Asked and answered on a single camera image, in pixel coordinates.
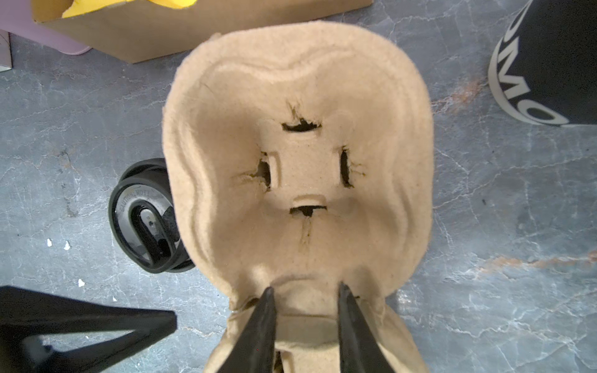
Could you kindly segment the pink cup holder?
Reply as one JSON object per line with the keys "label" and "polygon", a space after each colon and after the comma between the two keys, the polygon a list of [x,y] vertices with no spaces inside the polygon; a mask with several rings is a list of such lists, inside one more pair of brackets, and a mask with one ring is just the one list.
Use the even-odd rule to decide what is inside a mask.
{"label": "pink cup holder", "polygon": [[30,1],[1,0],[1,30],[32,40],[67,55],[81,55],[91,50],[70,37],[36,24]]}

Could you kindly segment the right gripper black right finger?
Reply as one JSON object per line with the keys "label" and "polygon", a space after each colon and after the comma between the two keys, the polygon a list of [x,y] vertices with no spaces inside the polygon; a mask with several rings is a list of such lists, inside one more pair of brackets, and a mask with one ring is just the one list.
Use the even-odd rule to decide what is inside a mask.
{"label": "right gripper black right finger", "polygon": [[383,355],[351,289],[343,282],[338,292],[340,372],[395,373]]}

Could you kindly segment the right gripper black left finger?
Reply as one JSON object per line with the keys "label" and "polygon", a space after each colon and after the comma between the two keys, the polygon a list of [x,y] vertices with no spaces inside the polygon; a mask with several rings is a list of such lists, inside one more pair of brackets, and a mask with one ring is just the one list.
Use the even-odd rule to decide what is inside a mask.
{"label": "right gripper black left finger", "polygon": [[276,326],[275,289],[268,287],[218,372],[272,372]]}

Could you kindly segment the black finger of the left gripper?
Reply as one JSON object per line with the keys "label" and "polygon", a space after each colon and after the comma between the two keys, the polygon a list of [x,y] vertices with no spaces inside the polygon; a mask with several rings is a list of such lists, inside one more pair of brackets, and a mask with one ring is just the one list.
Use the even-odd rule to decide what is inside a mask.
{"label": "black finger of the left gripper", "polygon": [[[173,311],[101,306],[23,288],[1,288],[3,372],[101,372],[177,330]],[[117,332],[122,336],[58,351],[43,335]]]}

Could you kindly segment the brown cardboard napkin box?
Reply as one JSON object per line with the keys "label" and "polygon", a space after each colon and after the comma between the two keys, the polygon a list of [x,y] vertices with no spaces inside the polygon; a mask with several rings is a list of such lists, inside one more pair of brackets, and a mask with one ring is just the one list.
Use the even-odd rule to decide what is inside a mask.
{"label": "brown cardboard napkin box", "polygon": [[172,9],[117,1],[66,17],[71,1],[33,1],[33,20],[127,63],[189,51],[212,34],[301,23],[371,6],[370,1],[195,1]]}

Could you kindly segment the black cup lid stack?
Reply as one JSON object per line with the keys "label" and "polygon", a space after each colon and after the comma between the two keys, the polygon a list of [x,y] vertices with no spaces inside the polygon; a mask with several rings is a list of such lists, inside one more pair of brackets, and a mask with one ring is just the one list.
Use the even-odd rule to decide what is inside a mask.
{"label": "black cup lid stack", "polygon": [[164,158],[124,171],[111,193],[108,218],[116,242],[141,269],[160,274],[194,268],[178,230]]}

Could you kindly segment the brown pulp carrier top piece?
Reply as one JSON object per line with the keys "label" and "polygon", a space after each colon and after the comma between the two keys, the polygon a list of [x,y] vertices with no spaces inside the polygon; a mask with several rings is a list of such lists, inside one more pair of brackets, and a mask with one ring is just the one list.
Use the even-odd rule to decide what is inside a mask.
{"label": "brown pulp carrier top piece", "polygon": [[239,31],[183,60],[163,111],[177,227],[231,310],[205,371],[224,364],[266,288],[283,369],[339,371],[340,284],[393,371],[427,371],[386,298],[428,248],[433,142],[415,64],[358,26]]}

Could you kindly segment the black paper cup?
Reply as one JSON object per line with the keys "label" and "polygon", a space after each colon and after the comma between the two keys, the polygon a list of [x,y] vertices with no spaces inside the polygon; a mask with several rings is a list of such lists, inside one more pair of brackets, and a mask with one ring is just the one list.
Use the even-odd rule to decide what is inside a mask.
{"label": "black paper cup", "polygon": [[596,123],[596,3],[529,1],[491,56],[497,104],[528,124]]}

